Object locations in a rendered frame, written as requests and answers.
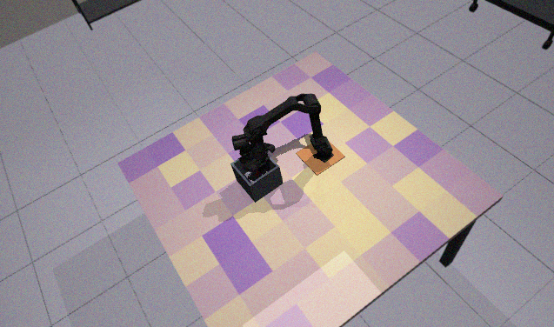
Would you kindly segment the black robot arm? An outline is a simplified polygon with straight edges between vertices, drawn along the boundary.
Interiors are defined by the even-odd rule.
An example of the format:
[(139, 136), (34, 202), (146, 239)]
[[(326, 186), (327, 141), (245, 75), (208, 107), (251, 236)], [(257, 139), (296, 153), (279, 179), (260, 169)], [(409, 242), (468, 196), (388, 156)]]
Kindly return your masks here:
[[(304, 104), (298, 103), (299, 101), (303, 101)], [(263, 136), (267, 135), (266, 131), (269, 126), (293, 110), (309, 113), (313, 131), (313, 134), (310, 136), (311, 144), (314, 150), (317, 151), (316, 157), (326, 163), (334, 154), (331, 153), (333, 149), (328, 138), (323, 136), (319, 118), (321, 105), (315, 94), (300, 94), (288, 97), (286, 101), (266, 114), (251, 118), (244, 127), (244, 134), (232, 137), (234, 150), (240, 150), (239, 154), (242, 157), (247, 155), (253, 156), (250, 146), (253, 148), (262, 147), (264, 145)]]

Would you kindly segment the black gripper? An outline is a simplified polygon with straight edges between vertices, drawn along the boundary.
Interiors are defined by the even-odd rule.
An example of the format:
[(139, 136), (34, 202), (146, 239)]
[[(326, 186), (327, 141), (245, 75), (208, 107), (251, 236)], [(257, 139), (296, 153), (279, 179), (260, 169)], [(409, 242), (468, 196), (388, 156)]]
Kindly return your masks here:
[(250, 150), (252, 150), (253, 156), (251, 157), (253, 157), (253, 160), (247, 161), (244, 164), (244, 170), (252, 173), (256, 173), (259, 170), (260, 173), (263, 173), (270, 158), (267, 156), (268, 150), (273, 153), (275, 151), (275, 146), (270, 143), (264, 143), (264, 145), (259, 148), (253, 148), (250, 146)]

